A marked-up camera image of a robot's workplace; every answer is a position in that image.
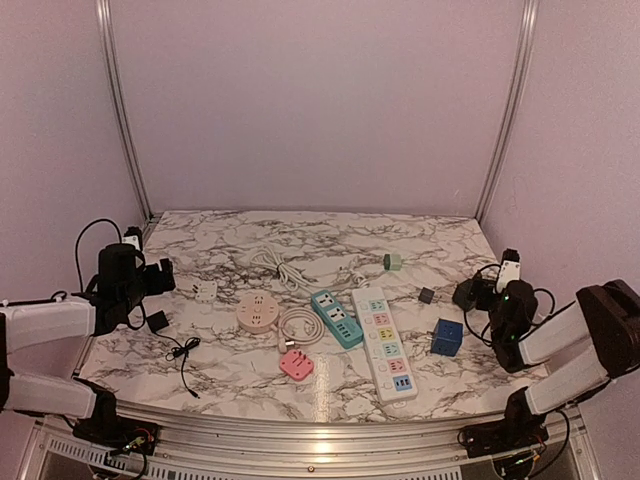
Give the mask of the black charger with thin cable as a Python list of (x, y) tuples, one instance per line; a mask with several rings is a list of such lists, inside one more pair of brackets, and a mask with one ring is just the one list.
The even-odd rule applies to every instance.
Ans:
[(200, 346), (201, 339), (199, 337), (191, 336), (184, 342), (181, 342), (177, 338), (163, 333), (163, 330), (169, 327), (168, 318), (163, 311), (158, 311), (150, 316), (146, 316), (145, 322), (153, 335), (161, 339), (168, 340), (172, 344), (169, 352), (165, 355), (165, 359), (167, 361), (180, 360), (179, 372), (181, 382), (185, 390), (193, 398), (199, 399), (199, 394), (189, 386), (186, 380), (185, 368), (191, 352)]

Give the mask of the small black plug adapter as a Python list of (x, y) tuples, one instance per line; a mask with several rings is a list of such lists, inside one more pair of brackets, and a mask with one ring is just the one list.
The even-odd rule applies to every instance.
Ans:
[(424, 304), (431, 304), (434, 300), (435, 291), (427, 287), (423, 287), (418, 296), (418, 300)]

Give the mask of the white small adapter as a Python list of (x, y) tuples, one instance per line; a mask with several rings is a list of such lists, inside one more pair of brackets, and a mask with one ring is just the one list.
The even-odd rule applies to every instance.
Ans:
[(199, 281), (192, 285), (194, 300), (200, 303), (213, 303), (217, 298), (218, 285), (215, 280)]

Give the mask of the blue cube socket adapter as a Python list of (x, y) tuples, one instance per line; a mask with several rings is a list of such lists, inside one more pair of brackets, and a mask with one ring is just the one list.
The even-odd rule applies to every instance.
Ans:
[(432, 333), (430, 352), (455, 357), (463, 341), (463, 324), (439, 318)]

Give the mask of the mint green usb charger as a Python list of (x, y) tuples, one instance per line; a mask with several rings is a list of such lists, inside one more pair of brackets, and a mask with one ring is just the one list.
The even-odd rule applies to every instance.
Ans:
[(402, 257), (397, 253), (387, 253), (383, 256), (383, 267), (386, 271), (400, 271), (402, 268)]

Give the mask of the round beige socket hub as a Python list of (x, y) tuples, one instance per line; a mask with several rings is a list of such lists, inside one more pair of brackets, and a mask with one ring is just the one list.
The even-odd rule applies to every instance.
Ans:
[(245, 294), (236, 308), (238, 325), (253, 335), (270, 331), (276, 325), (279, 314), (278, 302), (266, 291)]

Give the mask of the long white power strip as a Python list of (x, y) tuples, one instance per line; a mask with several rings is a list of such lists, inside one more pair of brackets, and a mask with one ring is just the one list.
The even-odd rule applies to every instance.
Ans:
[(351, 298), (380, 403), (415, 399), (418, 387), (383, 290), (358, 288)]

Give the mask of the teal power strip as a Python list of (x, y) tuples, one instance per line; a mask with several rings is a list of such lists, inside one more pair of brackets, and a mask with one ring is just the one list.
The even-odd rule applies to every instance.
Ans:
[(363, 342), (363, 331), (358, 322), (328, 290), (311, 295), (313, 311), (344, 349), (351, 349)]

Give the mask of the pink power strip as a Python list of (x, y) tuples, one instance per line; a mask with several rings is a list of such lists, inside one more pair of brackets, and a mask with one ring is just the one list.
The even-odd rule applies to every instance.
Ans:
[(294, 381), (303, 381), (314, 371), (314, 362), (301, 350), (292, 349), (279, 362), (280, 370)]

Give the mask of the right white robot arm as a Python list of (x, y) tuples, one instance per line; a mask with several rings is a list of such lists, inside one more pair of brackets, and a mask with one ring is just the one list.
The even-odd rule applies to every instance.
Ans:
[(533, 286), (513, 280), (488, 309), (491, 348), (506, 372), (543, 365), (551, 371), (513, 392), (501, 419), (459, 431), (470, 457), (547, 440), (548, 414), (639, 368), (639, 295), (627, 282), (583, 287), (541, 321), (534, 319), (538, 306)]

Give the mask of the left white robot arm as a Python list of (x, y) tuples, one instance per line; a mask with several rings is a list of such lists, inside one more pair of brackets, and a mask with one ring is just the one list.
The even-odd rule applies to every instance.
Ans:
[(174, 290), (172, 262), (148, 263), (129, 243), (111, 244), (98, 255), (98, 270), (87, 285), (48, 299), (1, 304), (1, 408), (29, 416), (56, 416), (70, 423), (75, 437), (114, 448), (152, 444), (157, 425), (121, 416), (113, 392), (72, 377), (67, 367), (47, 367), (27, 356), (56, 359), (54, 348), (79, 347), (81, 341), (109, 335), (130, 319), (143, 302)]

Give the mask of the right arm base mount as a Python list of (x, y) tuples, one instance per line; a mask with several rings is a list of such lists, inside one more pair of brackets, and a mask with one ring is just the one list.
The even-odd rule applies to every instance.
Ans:
[(457, 436), (458, 443), (466, 450), (469, 458), (501, 454), (546, 442), (548, 439), (548, 431), (542, 426), (512, 428), (505, 421), (468, 425)]

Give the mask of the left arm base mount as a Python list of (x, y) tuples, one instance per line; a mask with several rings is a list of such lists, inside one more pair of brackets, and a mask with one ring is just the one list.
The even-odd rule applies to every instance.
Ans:
[(115, 422), (98, 425), (93, 420), (79, 420), (72, 433), (76, 438), (108, 447), (113, 455), (131, 452), (154, 453), (159, 425), (153, 422), (118, 416)]

